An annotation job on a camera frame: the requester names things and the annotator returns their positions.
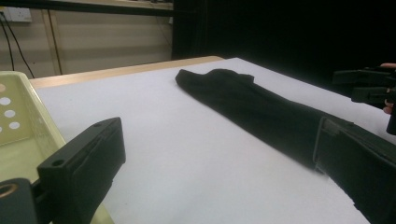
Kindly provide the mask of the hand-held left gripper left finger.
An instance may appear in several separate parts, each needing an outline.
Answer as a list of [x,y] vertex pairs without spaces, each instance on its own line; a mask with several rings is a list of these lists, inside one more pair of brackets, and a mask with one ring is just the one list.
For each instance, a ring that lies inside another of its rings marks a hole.
[[121,119],[102,120],[38,167],[54,224],[90,224],[126,161]]

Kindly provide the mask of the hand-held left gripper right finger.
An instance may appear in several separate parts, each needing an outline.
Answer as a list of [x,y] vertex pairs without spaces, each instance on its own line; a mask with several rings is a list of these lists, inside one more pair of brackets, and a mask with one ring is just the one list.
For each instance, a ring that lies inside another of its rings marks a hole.
[[353,123],[323,118],[313,161],[371,224],[396,224],[395,145]]

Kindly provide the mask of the cream plastic basket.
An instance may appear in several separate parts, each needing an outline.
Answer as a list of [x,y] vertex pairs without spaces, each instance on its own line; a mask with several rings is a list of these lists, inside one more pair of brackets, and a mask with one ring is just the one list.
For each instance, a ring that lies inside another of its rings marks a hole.
[[[67,143],[27,76],[0,71],[0,224],[54,224],[37,167]],[[114,224],[101,203],[90,224]]]

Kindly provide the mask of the black cloth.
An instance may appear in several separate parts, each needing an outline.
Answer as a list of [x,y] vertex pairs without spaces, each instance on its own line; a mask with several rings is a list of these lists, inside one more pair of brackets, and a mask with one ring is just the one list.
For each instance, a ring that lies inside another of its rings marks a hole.
[[265,144],[303,166],[315,167],[313,154],[325,113],[287,100],[254,83],[251,75],[214,69],[204,75],[181,70],[177,85]]

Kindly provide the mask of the black curtain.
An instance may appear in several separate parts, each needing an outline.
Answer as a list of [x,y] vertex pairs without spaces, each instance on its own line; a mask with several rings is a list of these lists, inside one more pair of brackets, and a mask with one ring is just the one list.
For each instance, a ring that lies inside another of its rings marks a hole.
[[241,58],[315,86],[396,63],[396,0],[174,0],[172,56]]

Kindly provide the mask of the black horizontal metal bar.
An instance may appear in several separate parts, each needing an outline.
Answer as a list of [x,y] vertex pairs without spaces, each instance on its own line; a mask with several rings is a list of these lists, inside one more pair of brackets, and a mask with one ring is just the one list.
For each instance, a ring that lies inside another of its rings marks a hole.
[[171,17],[175,14],[173,8],[166,4],[128,0],[0,0],[0,7],[159,17]]

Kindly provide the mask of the white wall socket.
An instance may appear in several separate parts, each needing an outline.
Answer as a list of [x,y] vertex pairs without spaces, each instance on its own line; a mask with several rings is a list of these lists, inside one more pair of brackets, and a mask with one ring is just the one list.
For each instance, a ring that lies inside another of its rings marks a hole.
[[0,7],[0,13],[5,21],[31,22],[32,16],[29,8],[24,7]]

